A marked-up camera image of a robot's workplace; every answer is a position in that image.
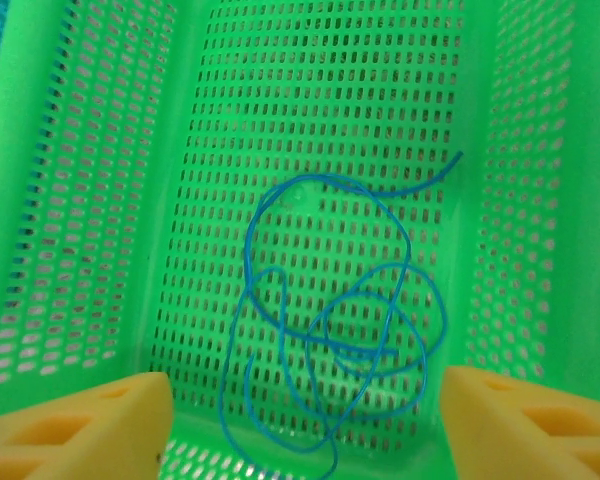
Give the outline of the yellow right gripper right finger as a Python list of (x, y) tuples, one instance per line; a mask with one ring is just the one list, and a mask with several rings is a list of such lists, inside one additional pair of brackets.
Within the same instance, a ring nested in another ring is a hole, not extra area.
[(442, 419), (461, 479), (600, 479), (600, 401), (451, 366)]

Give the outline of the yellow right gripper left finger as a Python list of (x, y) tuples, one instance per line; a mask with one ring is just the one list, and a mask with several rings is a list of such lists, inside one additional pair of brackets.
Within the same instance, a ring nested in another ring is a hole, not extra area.
[(156, 479), (172, 424), (161, 372), (1, 415), (0, 479)]

